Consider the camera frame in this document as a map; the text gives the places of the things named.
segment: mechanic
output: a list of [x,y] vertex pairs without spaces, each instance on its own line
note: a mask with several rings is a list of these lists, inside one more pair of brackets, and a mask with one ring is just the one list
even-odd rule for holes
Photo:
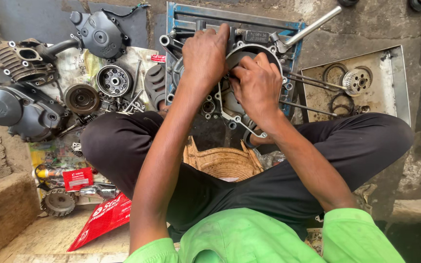
[[[282,77],[264,53],[231,69],[231,85],[269,136],[251,143],[275,143],[287,160],[241,182],[182,162],[196,112],[228,72],[229,30],[222,24],[218,34],[207,29],[186,40],[186,70],[169,108],[161,100],[159,113],[107,113],[81,135],[86,159],[132,198],[126,262],[403,262],[351,191],[410,148],[410,127],[367,113],[294,128],[278,107]],[[323,211],[321,258],[302,240],[305,220]]]

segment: metal stand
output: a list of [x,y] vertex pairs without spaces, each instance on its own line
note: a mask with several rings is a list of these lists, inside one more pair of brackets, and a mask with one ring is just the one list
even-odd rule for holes
[[[175,32],[194,32],[196,29],[196,20],[205,20],[207,28],[213,28],[218,31],[220,24],[224,21],[230,26],[236,28],[249,29],[255,26],[258,30],[267,32],[277,32],[279,39],[286,43],[292,36],[300,33],[305,29],[305,23],[290,22],[280,19],[261,17],[257,15],[246,15],[235,12],[207,9],[202,7],[194,7],[188,5],[167,2],[167,33],[172,30]],[[289,56],[285,59],[284,71],[296,72],[298,65],[298,57],[300,56],[303,40],[292,43],[289,49]],[[167,53],[166,68],[173,68],[177,61]],[[165,77],[166,98],[172,93],[172,75],[167,73]],[[290,81],[287,89],[282,91],[284,101],[290,102],[293,95],[294,81]],[[289,116],[290,105],[281,104],[281,109],[286,116]]]

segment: metal tray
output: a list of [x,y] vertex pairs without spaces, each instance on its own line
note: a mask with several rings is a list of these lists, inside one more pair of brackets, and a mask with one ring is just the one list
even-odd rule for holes
[[[356,106],[368,105],[371,108],[371,112],[393,115],[410,125],[409,99],[402,45],[305,68],[301,70],[301,74],[322,80],[324,71],[334,63],[342,63],[348,70],[358,66],[370,68],[373,75],[371,86],[361,95],[353,97]],[[323,111],[329,111],[328,104],[337,93],[339,91],[324,90],[308,84],[303,84],[302,88],[299,88],[301,105]],[[346,101],[341,101],[341,99],[345,98],[339,98],[336,102],[347,104]],[[303,110],[302,113],[305,122],[325,121],[332,118],[313,111],[307,112]]]

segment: black pants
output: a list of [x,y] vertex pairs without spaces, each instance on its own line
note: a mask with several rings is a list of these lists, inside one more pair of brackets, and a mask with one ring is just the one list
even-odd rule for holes
[[[104,114],[82,133],[82,152],[132,198],[142,163],[162,122],[153,111],[130,116]],[[404,121],[381,113],[306,123],[297,130],[336,168],[351,191],[400,158],[413,140]],[[304,221],[323,212],[286,160],[241,182],[226,182],[182,163],[168,205],[170,236],[177,242],[203,218],[241,207],[286,223],[301,239],[306,236]]]

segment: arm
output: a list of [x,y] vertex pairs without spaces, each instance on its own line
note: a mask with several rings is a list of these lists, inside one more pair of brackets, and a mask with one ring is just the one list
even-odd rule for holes
[[167,117],[145,157],[131,203],[130,252],[168,237],[166,215],[178,179],[184,144],[194,115],[204,98],[226,74],[225,48],[229,26],[197,31],[186,40],[186,68]]
[[232,69],[230,79],[235,97],[248,116],[279,146],[303,185],[326,212],[336,208],[356,208],[344,179],[324,156],[305,139],[279,109],[282,76],[264,53],[252,60],[244,57]]

